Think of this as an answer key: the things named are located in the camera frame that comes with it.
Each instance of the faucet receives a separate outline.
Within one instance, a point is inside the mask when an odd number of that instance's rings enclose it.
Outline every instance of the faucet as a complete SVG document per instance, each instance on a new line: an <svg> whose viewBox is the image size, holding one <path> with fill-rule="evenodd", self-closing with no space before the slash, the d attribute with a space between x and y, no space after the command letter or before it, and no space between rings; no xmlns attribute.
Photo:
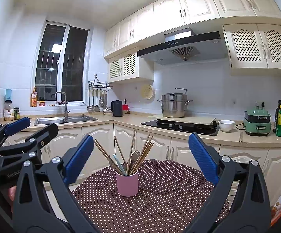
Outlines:
<svg viewBox="0 0 281 233"><path fill-rule="evenodd" d="M56 92L55 93L55 97L56 97L56 95L57 94L63 94L64 96L65 96L65 119L68 119L68 113L70 112L70 111L68 111L67 112L67 104L68 104L68 101L67 101L67 99L66 99L66 93L65 92Z"/></svg>

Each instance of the pink cup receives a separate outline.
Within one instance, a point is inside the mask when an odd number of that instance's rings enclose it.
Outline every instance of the pink cup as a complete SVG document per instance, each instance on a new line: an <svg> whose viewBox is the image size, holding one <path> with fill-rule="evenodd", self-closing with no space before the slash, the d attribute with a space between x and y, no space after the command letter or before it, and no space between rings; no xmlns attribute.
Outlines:
<svg viewBox="0 0 281 233"><path fill-rule="evenodd" d="M116 172L118 192L122 196L131 197L138 194L138 171L133 175L120 175Z"/></svg>

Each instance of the window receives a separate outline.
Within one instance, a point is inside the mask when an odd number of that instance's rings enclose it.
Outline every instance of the window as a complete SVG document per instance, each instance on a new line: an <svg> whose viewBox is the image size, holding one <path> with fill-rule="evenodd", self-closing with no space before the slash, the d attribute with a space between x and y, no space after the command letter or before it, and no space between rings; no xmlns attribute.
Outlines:
<svg viewBox="0 0 281 233"><path fill-rule="evenodd" d="M69 102L84 102L84 56L88 30L47 22L37 58L38 98L55 101L57 91ZM57 95L58 100L65 100Z"/></svg>

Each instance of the round table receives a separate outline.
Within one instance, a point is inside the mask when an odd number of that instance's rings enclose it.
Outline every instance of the round table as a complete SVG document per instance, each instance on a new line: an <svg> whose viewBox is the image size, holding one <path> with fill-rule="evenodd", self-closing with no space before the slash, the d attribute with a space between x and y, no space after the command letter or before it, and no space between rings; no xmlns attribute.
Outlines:
<svg viewBox="0 0 281 233"><path fill-rule="evenodd" d="M118 193L110 167L92 174L72 194L103 233L173 233L193 220L213 187L199 170L151 159L139 169L139 192L133 197ZM226 201L217 220L228 211Z"/></svg>

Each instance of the beige countertop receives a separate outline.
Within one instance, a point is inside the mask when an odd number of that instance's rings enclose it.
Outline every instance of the beige countertop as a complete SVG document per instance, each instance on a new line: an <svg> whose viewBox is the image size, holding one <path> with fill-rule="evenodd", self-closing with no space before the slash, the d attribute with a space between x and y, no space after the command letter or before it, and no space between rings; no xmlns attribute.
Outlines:
<svg viewBox="0 0 281 233"><path fill-rule="evenodd" d="M136 115L136 114L125 114L122 117L106 116L103 114L93 115L98 121L90 122L79 122L79 123L62 123L58 124L59 129L86 127L93 125L101 125L107 123L115 123L123 125L126 127L134 128L137 130L147 131L153 134L159 134L168 137L174 137L179 139L188 140L189 133L180 131L165 130L150 126L142 125L141 123L155 120L155 118ZM28 128L23 131L38 131L39 129L45 127L46 125L34 126L35 118L31 118L31 124ZM206 143L220 144L227 146L239 146L239 147L252 147L252 148L281 148L281 137L277 137L274 133L270 133L267 137L254 137L249 136L243 131L243 142L239 142L241 131L234 128L231 132L222 132L219 130L217 136L200 135L202 140Z"/></svg>

